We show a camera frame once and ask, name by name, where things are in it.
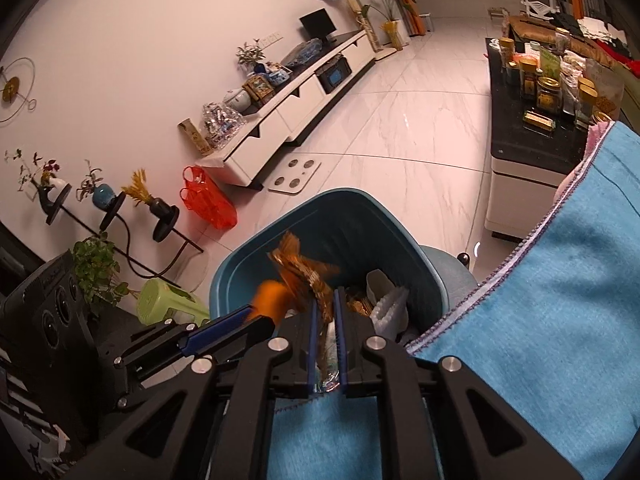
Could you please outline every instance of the red plastic bag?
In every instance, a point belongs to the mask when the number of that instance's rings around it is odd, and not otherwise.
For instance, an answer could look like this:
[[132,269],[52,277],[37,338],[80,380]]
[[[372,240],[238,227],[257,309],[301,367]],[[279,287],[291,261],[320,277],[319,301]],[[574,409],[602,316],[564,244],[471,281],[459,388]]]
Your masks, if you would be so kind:
[[[191,170],[192,180],[187,179],[187,170]],[[187,166],[182,178],[184,187],[180,190],[180,198],[187,209],[216,229],[230,229],[238,223],[236,208],[206,171],[199,166]]]

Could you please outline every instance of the blue trash can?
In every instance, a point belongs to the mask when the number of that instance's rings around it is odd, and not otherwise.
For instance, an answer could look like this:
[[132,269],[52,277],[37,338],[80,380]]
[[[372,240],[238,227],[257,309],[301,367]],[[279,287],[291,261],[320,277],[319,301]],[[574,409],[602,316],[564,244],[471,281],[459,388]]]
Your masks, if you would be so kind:
[[365,290],[367,273],[382,269],[396,285],[407,287],[409,316],[420,332],[449,309],[442,280],[400,222],[367,193],[341,188],[298,206],[225,259],[211,283],[211,319],[249,303],[263,280],[279,278],[268,253],[287,230],[300,239],[302,255],[340,267],[332,286]]

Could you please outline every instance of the potted plant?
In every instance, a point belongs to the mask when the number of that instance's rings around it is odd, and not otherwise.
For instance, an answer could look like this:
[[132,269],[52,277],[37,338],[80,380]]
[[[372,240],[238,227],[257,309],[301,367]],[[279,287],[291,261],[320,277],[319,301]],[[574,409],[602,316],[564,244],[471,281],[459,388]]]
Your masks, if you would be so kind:
[[66,182],[56,176],[56,173],[60,170],[60,165],[55,158],[43,162],[43,157],[38,156],[38,152],[35,152],[32,160],[27,162],[22,156],[22,150],[17,148],[15,153],[4,152],[4,161],[9,162],[9,160],[18,160],[20,162],[20,176],[18,178],[20,187],[18,191],[24,191],[24,186],[29,182],[33,182],[36,187],[55,188],[58,192],[66,186]]
[[134,171],[131,177],[131,186],[123,186],[122,190],[136,202],[136,206],[145,203],[153,215],[164,222],[170,222],[174,216],[174,210],[161,198],[155,198],[146,188],[146,173],[143,168]]
[[91,195],[93,204],[98,209],[105,211],[116,197],[116,194],[109,184],[98,184],[104,180],[102,177],[98,177],[98,173],[102,172],[101,168],[92,168],[91,162],[87,159],[85,159],[85,162],[89,168],[89,173],[86,174],[80,187],[76,189],[76,199],[78,202],[82,202],[85,197]]
[[118,279],[120,264],[113,257],[114,247],[103,231],[76,242],[72,250],[78,286],[97,317],[105,304],[116,306],[130,293],[129,284]]
[[[399,16],[396,16],[396,7],[395,0],[380,0],[382,4],[382,9],[378,8],[374,5],[364,5],[362,6],[362,15],[366,18],[370,9],[374,9],[386,19],[386,22],[382,24],[382,30],[386,32],[389,36],[389,40],[391,40],[391,45],[396,50],[402,50],[402,41],[398,37],[398,23]],[[405,2],[400,2],[400,4],[412,15],[415,16],[414,8]]]
[[258,42],[260,40],[254,40],[255,44],[247,44],[244,42],[244,46],[238,47],[236,56],[238,57],[238,65],[247,66],[249,70],[255,73],[265,73],[266,69],[261,60],[265,59],[264,51],[261,49]]

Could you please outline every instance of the white tiled floor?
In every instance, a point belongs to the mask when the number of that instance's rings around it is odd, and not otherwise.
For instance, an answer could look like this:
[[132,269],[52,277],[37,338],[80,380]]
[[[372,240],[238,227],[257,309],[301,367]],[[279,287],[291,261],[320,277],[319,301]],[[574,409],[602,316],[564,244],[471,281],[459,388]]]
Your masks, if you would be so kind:
[[[231,251],[335,187],[367,191],[420,244],[468,252],[478,280],[508,256],[515,245],[484,229],[491,108],[484,38],[499,36],[499,24],[472,18],[434,22],[434,33],[413,38],[402,52],[376,63],[293,150],[321,161],[299,194],[225,188],[238,209],[238,225],[224,233],[209,228],[200,240],[209,268],[197,295],[208,300],[211,279]],[[281,150],[283,156],[291,151]]]

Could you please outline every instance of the blue cloth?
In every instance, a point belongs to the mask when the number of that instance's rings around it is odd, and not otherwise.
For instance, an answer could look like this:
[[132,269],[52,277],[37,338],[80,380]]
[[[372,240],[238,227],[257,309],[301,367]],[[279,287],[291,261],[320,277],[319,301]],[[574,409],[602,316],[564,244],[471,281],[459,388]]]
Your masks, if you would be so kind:
[[[617,123],[517,251],[411,349],[457,355],[584,476],[640,421],[640,139]],[[281,403],[268,478],[381,478],[375,400]]]

